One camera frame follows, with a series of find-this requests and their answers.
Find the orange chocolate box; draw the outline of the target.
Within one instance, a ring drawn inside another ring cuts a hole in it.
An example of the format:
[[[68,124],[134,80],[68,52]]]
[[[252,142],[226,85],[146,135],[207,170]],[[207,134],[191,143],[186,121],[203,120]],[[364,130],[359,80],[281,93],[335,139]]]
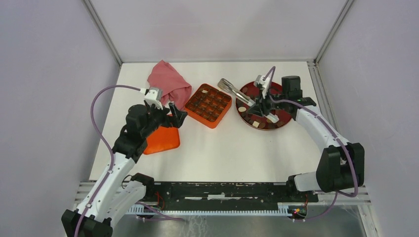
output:
[[[215,87],[203,83],[186,102],[188,116],[214,129],[221,122],[232,105],[232,97]]]

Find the silver white-handled tongs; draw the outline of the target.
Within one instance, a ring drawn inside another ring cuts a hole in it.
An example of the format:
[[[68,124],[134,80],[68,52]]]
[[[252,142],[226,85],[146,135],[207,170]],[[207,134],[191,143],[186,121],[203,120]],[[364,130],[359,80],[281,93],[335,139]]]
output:
[[[229,94],[232,94],[236,97],[236,99],[242,101],[247,106],[252,106],[254,104],[254,101],[247,95],[245,95],[243,92],[241,92],[239,89],[237,89],[230,81],[222,78],[218,82],[217,86],[224,92],[227,92]],[[265,116],[268,120],[270,120],[272,123],[277,123],[279,121],[279,118],[277,115],[274,115],[270,113],[269,115]]]

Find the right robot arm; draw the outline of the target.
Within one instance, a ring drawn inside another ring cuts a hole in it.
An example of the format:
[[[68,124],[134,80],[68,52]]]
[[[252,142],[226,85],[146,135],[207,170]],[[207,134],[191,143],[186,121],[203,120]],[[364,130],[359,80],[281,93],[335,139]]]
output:
[[[272,78],[259,75],[254,85],[259,95],[249,104],[252,115],[277,121],[272,110],[283,110],[300,124],[321,152],[317,169],[291,177],[286,197],[299,201],[307,191],[337,192],[347,197],[358,195],[364,182],[365,149],[341,136],[321,114],[314,100],[304,97],[299,76],[282,77],[282,92],[272,94]]]

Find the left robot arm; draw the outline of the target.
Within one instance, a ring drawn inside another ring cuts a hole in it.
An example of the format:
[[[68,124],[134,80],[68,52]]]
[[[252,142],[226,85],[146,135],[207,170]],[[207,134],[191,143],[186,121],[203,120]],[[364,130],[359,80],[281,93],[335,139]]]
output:
[[[114,146],[111,159],[87,196],[75,210],[66,210],[61,221],[69,237],[110,237],[114,227],[136,202],[155,196],[153,180],[135,174],[123,191],[118,188],[147,148],[147,138],[159,127],[180,128],[188,116],[173,102],[169,107],[138,104],[129,108],[126,124]]]

